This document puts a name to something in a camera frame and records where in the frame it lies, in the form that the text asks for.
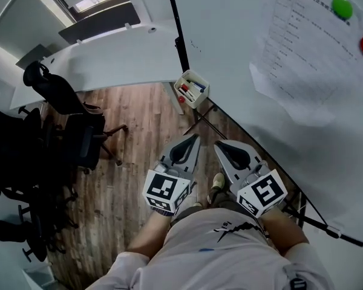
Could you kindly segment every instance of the office chair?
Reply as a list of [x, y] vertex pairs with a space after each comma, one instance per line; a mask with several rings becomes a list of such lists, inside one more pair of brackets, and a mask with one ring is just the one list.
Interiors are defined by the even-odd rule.
[[25, 221], [16, 225], [0, 220], [0, 241], [18, 243], [27, 241], [30, 250], [23, 249], [23, 253], [29, 262], [31, 262], [30, 254], [32, 253], [40, 262], [47, 257], [46, 244], [40, 237], [38, 229], [31, 222]]
[[62, 156], [67, 163], [94, 170], [102, 148], [118, 166], [122, 164], [104, 142], [119, 130], [127, 131], [127, 125], [104, 131], [105, 117], [102, 110], [82, 103], [63, 77], [51, 74], [38, 61], [26, 67], [23, 82], [43, 96], [58, 113], [70, 114], [62, 136]]
[[0, 112], [0, 194], [33, 187], [41, 172], [41, 116], [33, 110], [24, 120]]

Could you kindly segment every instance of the green magnet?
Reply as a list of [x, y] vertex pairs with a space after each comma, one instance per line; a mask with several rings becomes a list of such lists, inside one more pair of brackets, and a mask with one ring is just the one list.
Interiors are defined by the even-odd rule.
[[332, 0], [332, 9], [344, 19], [350, 18], [353, 14], [352, 5], [348, 0]]

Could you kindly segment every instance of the red marker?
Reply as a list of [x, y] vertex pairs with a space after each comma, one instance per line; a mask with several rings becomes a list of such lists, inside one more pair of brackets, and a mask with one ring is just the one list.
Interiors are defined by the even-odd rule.
[[193, 100], [191, 100], [191, 97], [189, 96], [189, 94], [183, 90], [183, 88], [178, 88], [179, 92], [183, 95], [183, 98], [187, 98], [188, 101], [193, 102]]
[[185, 92], [187, 92], [193, 99], [195, 98], [195, 95], [189, 90], [188, 86], [185, 84], [181, 85], [182, 90], [184, 90]]

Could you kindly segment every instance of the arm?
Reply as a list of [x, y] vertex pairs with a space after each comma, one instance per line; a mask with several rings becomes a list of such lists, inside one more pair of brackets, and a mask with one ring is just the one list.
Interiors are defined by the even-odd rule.
[[120, 253], [109, 272], [87, 290], [128, 289], [136, 271], [163, 247], [171, 218], [154, 211], [126, 252]]
[[153, 258], [163, 247], [171, 218], [154, 211], [126, 251]]
[[269, 232], [270, 239], [281, 255], [300, 243], [309, 243], [302, 229], [291, 221], [282, 211], [274, 207], [261, 216]]

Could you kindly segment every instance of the shoe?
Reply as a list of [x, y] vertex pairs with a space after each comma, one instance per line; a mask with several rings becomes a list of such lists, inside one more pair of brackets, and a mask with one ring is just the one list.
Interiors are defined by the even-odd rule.
[[224, 175], [222, 173], [217, 173], [214, 176], [214, 179], [212, 180], [212, 187], [218, 187], [223, 189], [224, 183], [225, 183]]
[[[213, 188], [220, 188], [220, 189], [223, 189], [224, 187], [224, 183], [225, 183], [225, 179], [224, 179], [224, 175], [222, 173], [217, 173], [215, 176], [214, 176], [214, 179], [212, 180], [212, 187], [211, 189]], [[207, 202], [209, 204], [212, 204], [211, 203], [211, 199], [210, 199], [210, 195], [207, 195]]]

